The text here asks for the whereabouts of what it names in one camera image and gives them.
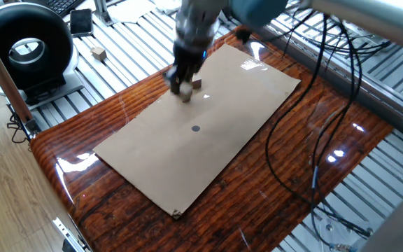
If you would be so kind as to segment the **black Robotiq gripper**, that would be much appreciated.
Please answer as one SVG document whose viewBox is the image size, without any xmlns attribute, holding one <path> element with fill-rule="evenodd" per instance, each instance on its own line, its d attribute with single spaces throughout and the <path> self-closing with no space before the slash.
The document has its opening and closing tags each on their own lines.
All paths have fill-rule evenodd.
<svg viewBox="0 0 403 252">
<path fill-rule="evenodd" d="M 201 69 L 207 55 L 208 39 L 184 40 L 177 37 L 174 41 L 173 66 L 162 74 L 165 84 L 174 95 L 179 95 L 181 82 L 178 72 L 186 72 L 185 81 L 192 78 Z"/>
</svg>

